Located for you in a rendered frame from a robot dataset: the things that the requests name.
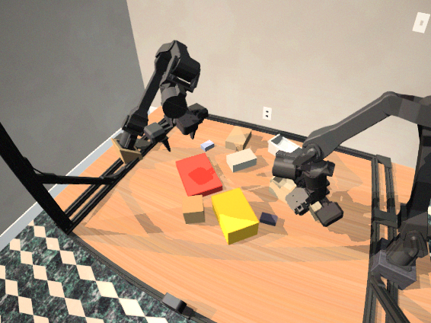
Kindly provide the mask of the red flat slab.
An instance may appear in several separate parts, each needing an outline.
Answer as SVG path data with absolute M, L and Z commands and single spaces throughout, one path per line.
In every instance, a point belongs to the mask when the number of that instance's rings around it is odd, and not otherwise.
M 187 196 L 204 197 L 222 191 L 222 183 L 205 153 L 176 161 L 176 166 Z

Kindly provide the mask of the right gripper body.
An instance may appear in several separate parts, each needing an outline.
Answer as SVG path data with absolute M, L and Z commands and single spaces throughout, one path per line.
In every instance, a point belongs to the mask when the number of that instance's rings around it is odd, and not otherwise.
M 297 177 L 294 181 L 295 185 L 298 186 L 301 182 L 304 184 L 305 189 L 313 196 L 315 202 L 319 202 L 322 207 L 317 212 L 317 217 L 323 227 L 328 227 L 339 219 L 343 218 L 343 210 L 339 206 L 337 202 L 329 201 L 326 195 L 330 193 L 327 189 L 327 186 L 330 185 L 329 180 L 327 179 L 324 186 L 319 188 L 310 188 L 304 183 L 304 175 L 302 173 L 301 177 Z

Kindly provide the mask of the yellow block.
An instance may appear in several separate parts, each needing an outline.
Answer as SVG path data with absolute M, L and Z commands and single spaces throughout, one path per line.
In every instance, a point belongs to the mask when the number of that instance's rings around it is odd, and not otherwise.
M 259 221 L 240 187 L 212 198 L 212 209 L 228 245 L 257 235 Z

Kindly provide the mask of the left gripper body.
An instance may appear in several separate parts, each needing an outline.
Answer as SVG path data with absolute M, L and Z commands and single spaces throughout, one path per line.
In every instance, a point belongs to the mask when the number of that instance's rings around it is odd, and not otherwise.
M 195 111 L 195 110 L 200 109 L 203 112 L 203 119 L 205 119 L 209 116 L 207 108 L 203 107 L 202 105 L 200 105 L 198 103 L 190 105 L 188 107 L 188 109 L 189 109 L 189 111 L 191 111 L 191 110 Z M 154 122 L 154 123 L 149 124 L 148 126 L 145 126 L 145 128 L 144 128 L 145 135 L 153 143 L 157 143 L 157 142 L 163 140 L 166 137 L 165 131 L 173 128 L 170 125 L 170 118 L 166 117 L 165 115 L 164 115 L 164 118 L 166 118 L 166 123 L 159 125 L 156 122 Z

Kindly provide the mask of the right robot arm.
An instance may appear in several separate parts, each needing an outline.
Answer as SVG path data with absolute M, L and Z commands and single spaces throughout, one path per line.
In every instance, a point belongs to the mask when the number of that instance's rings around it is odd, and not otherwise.
M 428 255 L 426 239 L 431 200 L 431 95 L 422 98 L 386 91 L 339 123 L 310 133 L 298 154 L 279 150 L 274 159 L 272 174 L 295 181 L 303 173 L 308 187 L 322 187 L 327 176 L 333 176 L 335 168 L 332 161 L 323 159 L 341 143 L 389 116 L 417 124 L 420 138 L 410 199 L 406 204 L 400 204 L 397 215 L 397 232 L 400 233 L 393 237 L 386 248 L 386 261 L 410 272 L 411 264 L 417 258 Z M 307 192 L 302 182 L 300 187 L 286 195 L 285 200 L 290 209 L 300 216 L 309 211 L 310 205 L 315 204 L 313 196 Z

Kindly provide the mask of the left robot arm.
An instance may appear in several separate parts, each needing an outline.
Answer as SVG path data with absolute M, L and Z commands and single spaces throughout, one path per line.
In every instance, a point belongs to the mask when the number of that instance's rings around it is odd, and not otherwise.
M 136 150 L 133 147 L 137 137 L 143 137 L 144 127 L 148 126 L 148 110 L 159 87 L 162 110 L 164 115 L 170 118 L 172 127 L 176 126 L 186 136 L 197 131 L 199 124 L 203 123 L 203 112 L 200 109 L 189 111 L 187 108 L 185 99 L 187 91 L 193 93 L 201 70 L 200 63 L 188 56 L 190 55 L 187 46 L 177 40 L 164 43 L 158 49 L 155 55 L 155 70 L 139 104 L 130 111 L 122 123 L 123 135 L 117 140 L 122 149 Z

